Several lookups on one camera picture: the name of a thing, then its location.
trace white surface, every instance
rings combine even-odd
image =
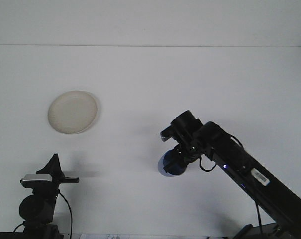
[[[0,0],[0,44],[301,46],[301,0]]]
[[[60,133],[72,134],[86,130],[94,121],[97,104],[84,91],[68,91],[57,97],[49,107],[47,118]]]
[[[60,134],[47,109],[74,89],[95,95],[100,114],[90,130]],[[187,109],[237,136],[301,197],[301,48],[0,46],[0,231],[22,222],[31,190],[21,177],[54,153],[80,177],[60,186],[74,233],[220,236],[257,224],[253,201],[220,169],[158,172],[176,145],[159,132]],[[61,198],[54,222],[69,230]]]

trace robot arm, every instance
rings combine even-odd
[[[301,199],[213,122],[202,124],[186,111],[161,132],[178,145],[164,159],[164,170],[178,175],[205,155],[228,174],[277,223],[272,238],[301,239]]]

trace white plate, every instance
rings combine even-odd
[[[87,129],[97,114],[93,96],[85,91],[69,91],[56,98],[48,111],[50,125],[60,133],[80,133]]]

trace black cable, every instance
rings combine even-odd
[[[261,215],[260,215],[260,209],[259,209],[259,204],[255,201],[255,206],[256,206],[256,212],[258,214],[258,220],[259,220],[259,226],[260,226],[260,233],[262,238],[264,239],[264,234],[263,234],[263,229],[262,229],[262,222],[261,222]]]
[[[19,227],[21,227],[23,225],[23,223],[19,224],[16,226],[16,228],[13,230],[13,232],[15,232]]]
[[[236,137],[234,137],[233,135],[231,135],[231,134],[229,134],[229,133],[228,133],[228,135],[229,135],[231,138],[234,138],[235,141],[241,146],[241,148],[244,149],[243,144],[241,144],[241,142],[240,142]]]
[[[241,144],[241,142],[233,135],[228,134],[231,138],[235,139],[235,141],[241,146],[242,149],[244,149],[243,144]],[[259,204],[257,203],[257,193],[256,193],[256,184],[255,184],[255,180],[253,180],[253,186],[254,186],[254,190],[253,190],[253,194],[255,197],[255,206],[256,206],[256,213],[258,215],[258,221],[259,221],[259,228],[260,228],[260,234],[262,239],[264,239],[264,234],[263,234],[263,228],[262,228],[262,222],[261,222],[261,215],[260,215],[260,209],[259,209]]]
[[[73,214],[72,214],[72,209],[71,206],[69,204],[69,202],[66,200],[66,198],[64,197],[64,195],[59,191],[59,194],[62,196],[62,198],[65,200],[65,202],[67,203],[67,206],[69,207],[70,210],[70,214],[71,214],[71,232],[70,232],[70,239],[72,239],[72,232],[73,232]]]
[[[211,172],[211,171],[214,170],[214,168],[216,167],[216,163],[215,163],[215,165],[212,167],[212,169],[205,169],[205,168],[202,166],[202,157],[200,156],[199,159],[200,159],[200,161],[199,161],[199,167],[200,167],[200,169],[202,169],[204,172]]]

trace barcode label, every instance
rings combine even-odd
[[[270,180],[267,179],[262,173],[260,173],[256,168],[253,168],[252,176],[255,177],[260,183],[262,183],[264,186],[268,185]]]

